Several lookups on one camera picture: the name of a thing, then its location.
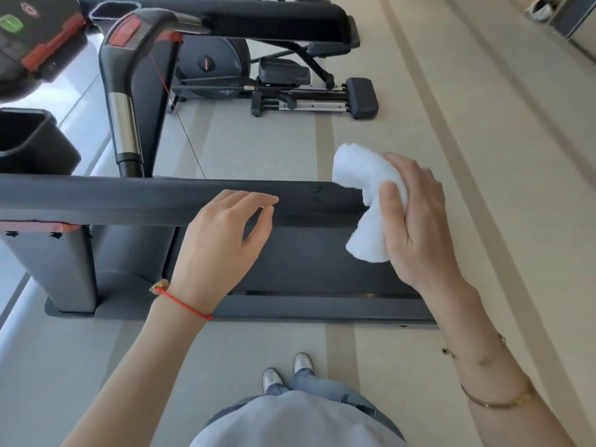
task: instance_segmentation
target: foot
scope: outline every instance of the foot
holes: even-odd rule
[[[274,384],[284,385],[283,380],[279,376],[279,373],[274,368],[268,368],[263,372],[263,393],[267,393],[267,389]]]
[[[310,371],[310,375],[315,374],[315,368],[312,365],[310,356],[306,353],[298,353],[294,358],[294,375],[296,375],[300,370]]]

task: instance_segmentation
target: person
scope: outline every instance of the person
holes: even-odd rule
[[[479,293],[463,278],[441,183],[413,160],[397,154],[385,158],[402,175],[409,197],[405,209],[394,183],[379,188],[391,264],[435,317],[484,445],[575,445],[507,349]],[[211,314],[249,271],[272,230],[277,201],[272,195],[226,190],[202,208],[188,227],[167,289],[182,304],[167,297],[153,302],[135,343],[63,447],[150,445],[184,358],[205,326],[193,311]],[[257,223],[243,240],[244,227],[259,208]],[[342,383],[316,377],[308,355],[298,354],[294,369],[293,391],[268,369],[266,395],[220,411],[192,447],[406,445],[372,403]]]

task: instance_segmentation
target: red string bracelet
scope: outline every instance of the red string bracelet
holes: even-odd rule
[[[168,282],[168,280],[162,279],[159,282],[157,282],[156,284],[153,284],[151,286],[151,288],[149,289],[149,291],[155,295],[162,295],[162,296],[165,296],[166,298],[169,298],[170,300],[174,301],[176,304],[181,305],[183,308],[190,310],[193,314],[198,315],[199,317],[204,318],[205,320],[213,319],[213,314],[209,314],[209,315],[201,314],[201,312],[199,312],[198,310],[193,309],[188,304],[183,303],[181,300],[176,298],[174,295],[169,294],[167,292],[169,286],[170,286],[170,283]]]

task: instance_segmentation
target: white t-shirt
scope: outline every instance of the white t-shirt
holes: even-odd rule
[[[301,391],[263,396],[201,431],[190,447],[406,447],[353,406]]]

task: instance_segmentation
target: gold bracelet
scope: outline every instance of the gold bracelet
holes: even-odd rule
[[[502,335],[499,334],[499,336],[501,337],[501,346],[502,346],[501,350],[499,350],[499,353],[501,353],[501,351],[503,351],[503,349],[506,348],[506,346],[507,346],[507,340]],[[441,351],[443,352],[443,354],[451,356],[453,359],[459,359],[459,357],[456,356],[455,354],[451,353],[451,351],[448,348],[443,348],[443,349],[441,349]],[[478,362],[478,365],[480,365],[481,367],[487,366],[497,357],[497,355],[498,354],[495,354],[493,357],[481,359]]]
[[[527,385],[525,390],[522,393],[520,393],[517,397],[515,397],[513,400],[507,403],[488,403],[470,395],[463,385],[461,386],[461,388],[466,394],[466,397],[469,398],[472,403],[491,409],[511,409],[517,408],[519,406],[524,406],[538,394],[530,378],[527,379]]]

